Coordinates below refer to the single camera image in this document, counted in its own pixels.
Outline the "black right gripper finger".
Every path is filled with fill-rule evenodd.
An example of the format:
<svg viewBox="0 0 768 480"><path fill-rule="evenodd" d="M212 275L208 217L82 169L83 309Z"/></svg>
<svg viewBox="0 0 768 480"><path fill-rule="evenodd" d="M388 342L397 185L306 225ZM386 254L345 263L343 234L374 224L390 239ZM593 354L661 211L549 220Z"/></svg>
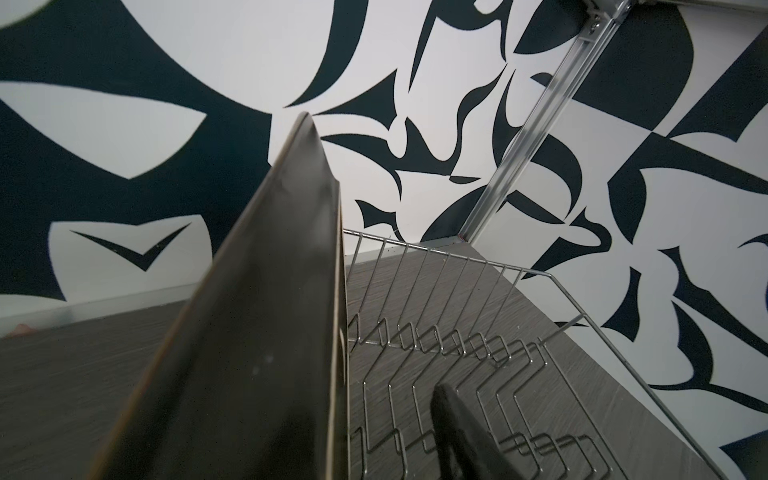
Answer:
<svg viewBox="0 0 768 480"><path fill-rule="evenodd" d="M434 387L430 414L442 479L523 479L448 384Z"/></svg>

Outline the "large black square plate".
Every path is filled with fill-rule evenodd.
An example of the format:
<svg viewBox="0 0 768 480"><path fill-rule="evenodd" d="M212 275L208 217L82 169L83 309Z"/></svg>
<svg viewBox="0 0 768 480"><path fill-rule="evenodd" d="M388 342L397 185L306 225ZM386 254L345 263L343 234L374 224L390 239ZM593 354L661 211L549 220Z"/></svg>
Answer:
<svg viewBox="0 0 768 480"><path fill-rule="evenodd" d="M301 113L131 393L93 479L345 479L340 184Z"/></svg>

